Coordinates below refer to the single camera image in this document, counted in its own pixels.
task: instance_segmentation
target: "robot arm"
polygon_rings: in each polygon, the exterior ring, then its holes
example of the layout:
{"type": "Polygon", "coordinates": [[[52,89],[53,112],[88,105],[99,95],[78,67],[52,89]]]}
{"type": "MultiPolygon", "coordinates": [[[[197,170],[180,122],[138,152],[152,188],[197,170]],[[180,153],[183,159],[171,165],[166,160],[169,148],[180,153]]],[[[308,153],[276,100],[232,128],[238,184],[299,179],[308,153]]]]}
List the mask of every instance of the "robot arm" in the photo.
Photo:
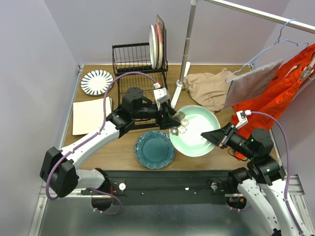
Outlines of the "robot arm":
{"type": "MultiPolygon", "coordinates": [[[[239,115],[243,119],[243,126],[244,123],[247,123],[247,114],[240,112],[239,115]]],[[[303,224],[291,198],[285,199],[284,197],[285,172],[283,167],[279,166],[277,161],[270,156],[273,148],[270,133],[267,130],[256,128],[246,139],[236,131],[236,126],[229,123],[222,129],[201,134],[216,146],[231,147],[250,159],[247,164],[248,171],[245,168],[239,168],[229,173],[231,188],[237,189],[246,197],[253,209],[260,215],[266,228],[270,232],[274,232],[273,235],[310,236],[311,233],[303,224]],[[269,202],[255,188],[256,182],[264,190],[269,202]]]]}
{"type": "Polygon", "coordinates": [[[129,88],[123,96],[121,105],[107,116],[103,130],[98,127],[75,143],[63,147],[62,150],[50,148],[45,154],[40,177],[47,182],[55,164],[71,152],[52,174],[49,187],[58,197],[65,197],[76,188],[99,189],[108,178],[106,173],[100,169],[80,170],[80,166],[99,149],[130,131],[135,125],[135,120],[155,118],[156,126],[160,129],[180,125],[180,122],[173,117],[176,111],[166,102],[169,99],[166,88],[156,89],[154,94],[157,103],[152,103],[146,98],[140,88],[129,88]]]}

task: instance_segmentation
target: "black wire dish rack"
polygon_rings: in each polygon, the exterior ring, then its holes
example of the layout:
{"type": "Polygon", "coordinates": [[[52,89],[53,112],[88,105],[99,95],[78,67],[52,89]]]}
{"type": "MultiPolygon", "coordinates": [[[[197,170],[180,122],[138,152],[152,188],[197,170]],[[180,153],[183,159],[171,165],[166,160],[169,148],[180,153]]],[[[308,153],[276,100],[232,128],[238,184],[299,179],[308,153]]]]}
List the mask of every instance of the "black wire dish rack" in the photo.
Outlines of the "black wire dish rack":
{"type": "MultiPolygon", "coordinates": [[[[166,59],[166,28],[163,29],[163,60],[160,69],[152,69],[150,61],[149,43],[133,43],[113,45],[113,70],[115,76],[120,76],[127,72],[139,71],[153,77],[163,87],[167,88],[166,76],[168,64],[166,59]]],[[[122,102],[123,95],[128,88],[139,87],[143,90],[143,95],[155,102],[155,89],[151,80],[143,75],[127,75],[118,82],[118,101],[122,102]]],[[[133,129],[152,128],[156,126],[156,120],[136,121],[133,129]]]]}

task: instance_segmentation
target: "green plate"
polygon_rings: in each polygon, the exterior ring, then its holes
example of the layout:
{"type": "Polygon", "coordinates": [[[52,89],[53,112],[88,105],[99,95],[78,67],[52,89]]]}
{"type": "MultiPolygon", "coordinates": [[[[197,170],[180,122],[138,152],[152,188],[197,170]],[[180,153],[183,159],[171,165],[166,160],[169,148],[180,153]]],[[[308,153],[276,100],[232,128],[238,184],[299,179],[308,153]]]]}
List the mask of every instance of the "green plate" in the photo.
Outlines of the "green plate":
{"type": "Polygon", "coordinates": [[[186,156],[203,156],[214,149],[215,145],[203,138],[203,132],[220,129],[217,117],[208,109],[201,106],[184,106],[178,112],[184,112],[189,124],[187,131],[178,136],[169,134],[174,147],[186,156]]]}

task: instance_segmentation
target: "wooden board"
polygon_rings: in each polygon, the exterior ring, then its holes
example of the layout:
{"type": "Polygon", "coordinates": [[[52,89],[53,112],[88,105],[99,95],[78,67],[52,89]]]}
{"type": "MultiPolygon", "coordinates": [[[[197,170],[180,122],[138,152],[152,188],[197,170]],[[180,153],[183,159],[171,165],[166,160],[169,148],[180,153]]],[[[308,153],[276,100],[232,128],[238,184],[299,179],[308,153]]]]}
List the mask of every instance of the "wooden board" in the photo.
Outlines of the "wooden board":
{"type": "MultiPolygon", "coordinates": [[[[239,65],[192,65],[189,70],[189,74],[193,73],[205,73],[218,74],[223,68],[227,68],[230,71],[235,71],[241,68],[239,65]]],[[[92,70],[103,69],[110,73],[113,73],[113,67],[111,65],[85,65],[82,76],[86,75],[92,70]]],[[[180,76],[180,65],[169,65],[167,72],[167,85],[171,96],[176,89],[176,81],[180,76]]],[[[246,67],[242,73],[248,72],[249,68],[246,67]]],[[[114,84],[113,88],[108,92],[108,95],[113,98],[113,109],[117,107],[117,84],[114,84]]],[[[75,101],[88,101],[99,99],[101,96],[89,96],[86,95],[81,88],[78,89],[75,101]]],[[[185,105],[191,105],[197,103],[192,100],[188,91],[183,90],[179,101],[176,105],[176,110],[185,105]]],[[[222,112],[217,112],[216,116],[220,122],[221,127],[231,121],[231,116],[235,111],[233,108],[226,109],[222,112]]],[[[69,122],[64,146],[67,146],[73,142],[79,140],[82,136],[72,136],[72,117],[69,122]]],[[[143,167],[136,159],[134,154],[134,145],[138,138],[152,129],[132,130],[122,136],[120,139],[108,144],[100,149],[96,154],[90,157],[81,167],[81,169],[91,170],[96,167],[103,170],[148,170],[143,167]]],[[[273,151],[272,155],[276,159],[276,154],[273,151]]],[[[227,149],[220,149],[215,147],[207,155],[201,157],[187,157],[177,152],[174,161],[170,163],[163,170],[233,170],[240,167],[245,167],[246,162],[239,161],[227,153],[227,149]]]]}

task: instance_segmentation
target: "beige towel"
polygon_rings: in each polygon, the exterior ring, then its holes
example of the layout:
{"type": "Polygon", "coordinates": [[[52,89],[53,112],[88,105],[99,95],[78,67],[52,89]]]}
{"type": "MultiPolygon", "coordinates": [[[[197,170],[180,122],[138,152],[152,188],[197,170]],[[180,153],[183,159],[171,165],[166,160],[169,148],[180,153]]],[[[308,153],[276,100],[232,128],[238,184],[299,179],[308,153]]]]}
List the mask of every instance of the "beige towel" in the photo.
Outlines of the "beige towel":
{"type": "Polygon", "coordinates": [[[225,102],[230,83],[227,76],[232,74],[226,68],[217,75],[211,73],[189,74],[184,79],[184,89],[190,92],[193,100],[212,112],[220,111],[225,102]]]}

